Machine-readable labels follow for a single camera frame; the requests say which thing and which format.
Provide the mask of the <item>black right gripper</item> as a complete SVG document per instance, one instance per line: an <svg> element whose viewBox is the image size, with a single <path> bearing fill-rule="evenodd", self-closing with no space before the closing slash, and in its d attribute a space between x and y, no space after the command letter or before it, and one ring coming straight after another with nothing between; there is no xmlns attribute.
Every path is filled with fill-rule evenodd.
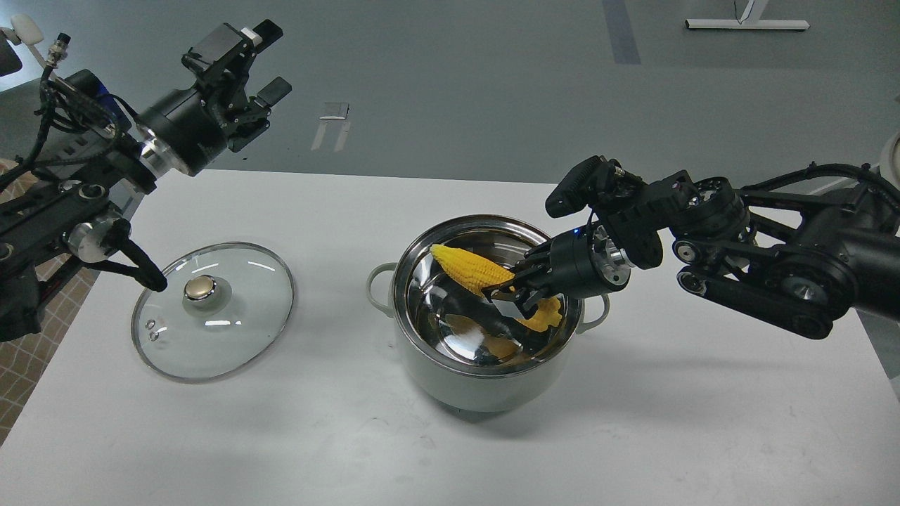
<svg viewBox="0 0 900 506"><path fill-rule="evenodd" d="M632 264L604 228L573 228L530 249L512 268L488 261L481 295L496 291L496 309L508 318L560 321L559 294L578 299L624 290Z"/></svg>

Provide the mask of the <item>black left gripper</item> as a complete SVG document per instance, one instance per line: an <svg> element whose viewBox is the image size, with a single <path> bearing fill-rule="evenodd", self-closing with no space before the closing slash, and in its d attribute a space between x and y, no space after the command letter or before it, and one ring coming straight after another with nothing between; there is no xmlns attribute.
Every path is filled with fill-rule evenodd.
<svg viewBox="0 0 900 506"><path fill-rule="evenodd" d="M141 163L156 177L167 171L194 177L226 150L239 153L264 134L273 106L292 93L292 84L276 77L243 107L222 105L213 95L242 91L257 55L282 38L273 20L240 30L222 23L190 47L182 65L199 89L174 90L139 115Z"/></svg>

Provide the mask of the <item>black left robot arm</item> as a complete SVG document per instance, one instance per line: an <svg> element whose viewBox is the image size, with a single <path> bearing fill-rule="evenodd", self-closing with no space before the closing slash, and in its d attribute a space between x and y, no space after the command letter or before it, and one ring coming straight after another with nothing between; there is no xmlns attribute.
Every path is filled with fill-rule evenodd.
<svg viewBox="0 0 900 506"><path fill-rule="evenodd" d="M41 332L49 302L84 268L167 288L110 191L124 183L148 195L168 171L196 176L222 151L238 153L266 132L292 87L277 77L248 96L245 83L257 56L282 37L273 20L241 30L223 23L182 57L194 84L138 113L89 70L56 75L71 41L59 33L41 62L36 140L2 176L3 189L36 178L2 204L3 342Z"/></svg>

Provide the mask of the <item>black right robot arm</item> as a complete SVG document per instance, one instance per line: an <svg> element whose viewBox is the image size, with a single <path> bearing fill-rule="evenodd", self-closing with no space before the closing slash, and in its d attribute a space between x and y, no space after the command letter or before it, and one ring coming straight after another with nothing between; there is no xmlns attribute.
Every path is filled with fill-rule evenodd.
<svg viewBox="0 0 900 506"><path fill-rule="evenodd" d="M553 218L589 208L591 217L482 289L511 318L534 316L552 296L623 290L631 269L661 265L666 228L684 265L679 286L704 300L807 339L827 337L851 308L898 320L898 189L868 166L812 163L733 188L686 171L646 183L593 156L544 208Z"/></svg>

